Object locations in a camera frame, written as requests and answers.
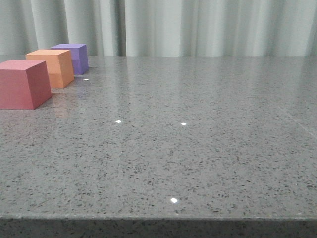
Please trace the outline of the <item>pale green curtain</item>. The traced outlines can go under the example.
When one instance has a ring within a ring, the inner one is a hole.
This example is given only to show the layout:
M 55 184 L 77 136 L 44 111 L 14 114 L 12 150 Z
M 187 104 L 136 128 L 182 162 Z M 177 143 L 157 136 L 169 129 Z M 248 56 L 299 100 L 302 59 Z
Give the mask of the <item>pale green curtain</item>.
M 0 53 L 84 43 L 92 56 L 314 56 L 314 0 L 3 0 Z

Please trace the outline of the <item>purple foam cube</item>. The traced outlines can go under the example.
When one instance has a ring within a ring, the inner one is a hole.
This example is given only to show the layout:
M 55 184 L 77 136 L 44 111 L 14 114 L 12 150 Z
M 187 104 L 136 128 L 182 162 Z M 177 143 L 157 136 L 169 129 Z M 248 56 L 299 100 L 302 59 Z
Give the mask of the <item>purple foam cube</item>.
M 83 75 L 88 69 L 88 53 L 86 44 L 58 44 L 52 46 L 54 50 L 70 50 L 75 75 Z

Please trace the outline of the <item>orange foam cube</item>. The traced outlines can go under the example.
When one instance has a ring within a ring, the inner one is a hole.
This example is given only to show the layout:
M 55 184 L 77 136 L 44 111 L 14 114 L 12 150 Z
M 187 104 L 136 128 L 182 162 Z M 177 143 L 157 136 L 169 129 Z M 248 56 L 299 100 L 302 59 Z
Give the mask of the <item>orange foam cube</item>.
M 74 80 L 70 50 L 36 50 L 25 55 L 26 60 L 44 60 L 51 88 L 65 88 Z

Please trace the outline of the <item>red foam cube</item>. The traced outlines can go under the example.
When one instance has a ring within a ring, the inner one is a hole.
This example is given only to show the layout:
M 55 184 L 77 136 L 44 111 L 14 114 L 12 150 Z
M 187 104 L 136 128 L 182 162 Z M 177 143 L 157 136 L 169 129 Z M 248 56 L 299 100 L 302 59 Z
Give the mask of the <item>red foam cube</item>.
M 7 60 L 0 64 L 0 108 L 34 110 L 52 97 L 44 60 Z

